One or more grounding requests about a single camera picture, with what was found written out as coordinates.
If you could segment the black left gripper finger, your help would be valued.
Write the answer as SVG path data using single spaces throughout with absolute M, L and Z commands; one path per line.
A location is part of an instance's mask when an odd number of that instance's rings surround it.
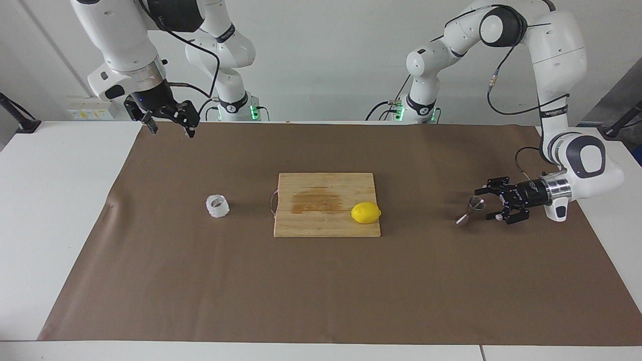
M 501 201 L 502 210 L 486 214 L 486 220 L 499 220 L 504 221 L 506 224 L 515 224 L 528 220 L 530 217 L 529 201 L 525 203 L 509 203 L 508 201 Z
M 512 189 L 510 180 L 511 179 L 509 177 L 491 178 L 488 180 L 486 185 L 484 185 L 479 189 L 476 189 L 474 191 L 474 195 L 482 196 L 485 194 L 493 194 L 493 195 L 500 196 L 502 194 L 505 194 L 506 192 L 509 192 Z

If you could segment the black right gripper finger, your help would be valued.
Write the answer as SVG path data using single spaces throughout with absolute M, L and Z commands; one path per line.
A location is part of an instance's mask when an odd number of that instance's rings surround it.
M 157 133 L 158 125 L 153 119 L 153 112 L 143 111 L 131 95 L 126 96 L 123 105 L 131 121 L 140 122 L 146 125 L 151 133 Z
M 166 117 L 174 124 L 181 126 L 187 137 L 195 137 L 200 123 L 200 115 L 190 100 L 178 103 L 172 101 L 166 105 Z

